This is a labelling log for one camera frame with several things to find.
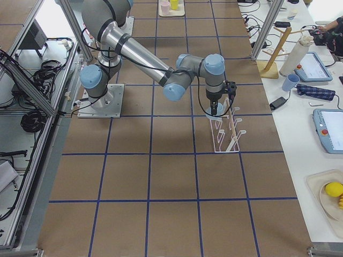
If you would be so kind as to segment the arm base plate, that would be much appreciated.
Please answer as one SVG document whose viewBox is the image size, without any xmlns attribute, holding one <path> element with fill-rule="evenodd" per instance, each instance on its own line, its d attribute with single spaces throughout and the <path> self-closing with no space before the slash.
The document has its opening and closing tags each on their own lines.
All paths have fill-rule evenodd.
<svg viewBox="0 0 343 257">
<path fill-rule="evenodd" d="M 125 84 L 108 84 L 105 96 L 97 100 L 89 98 L 84 89 L 83 97 L 88 98 L 80 104 L 78 118 L 120 118 Z"/>
<path fill-rule="evenodd" d="M 125 24 L 124 24 L 123 26 L 121 26 L 120 29 L 121 29 L 124 33 L 127 33 L 127 34 L 129 34 L 129 35 L 132 35 L 134 20 L 135 20 L 134 17 L 131 17 L 131 16 L 126 17 Z"/>
</svg>

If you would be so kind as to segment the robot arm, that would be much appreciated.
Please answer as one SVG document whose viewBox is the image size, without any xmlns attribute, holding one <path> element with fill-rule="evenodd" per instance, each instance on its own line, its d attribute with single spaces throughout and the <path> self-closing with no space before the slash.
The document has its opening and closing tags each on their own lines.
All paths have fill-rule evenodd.
<svg viewBox="0 0 343 257">
<path fill-rule="evenodd" d="M 120 55 L 134 63 L 162 86 L 167 99 L 180 100 L 195 77 L 204 78 L 206 96 L 210 101 L 208 115 L 218 117 L 218 100 L 226 91 L 224 58 L 219 54 L 204 58 L 182 54 L 176 61 L 175 69 L 167 66 L 121 29 L 132 5 L 132 1 L 84 1 L 81 15 L 90 34 L 107 46 L 105 53 Z"/>
</svg>

